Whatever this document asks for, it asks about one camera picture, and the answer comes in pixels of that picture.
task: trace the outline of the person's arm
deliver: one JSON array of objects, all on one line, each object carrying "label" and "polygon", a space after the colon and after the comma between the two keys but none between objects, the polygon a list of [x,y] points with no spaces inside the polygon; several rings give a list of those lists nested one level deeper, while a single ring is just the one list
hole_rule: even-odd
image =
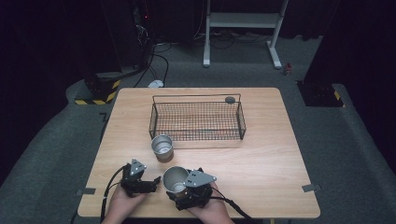
[{"label": "person's arm", "polygon": [[117,185],[102,224],[121,224],[146,197],[147,194],[139,194],[131,198],[120,185]]},{"label": "person's arm", "polygon": [[[215,182],[210,183],[210,185],[212,188],[218,189]],[[220,197],[216,190],[213,190],[212,196]],[[233,224],[222,200],[210,199],[204,207],[192,207],[188,208],[187,211],[198,217],[205,224]]]}]

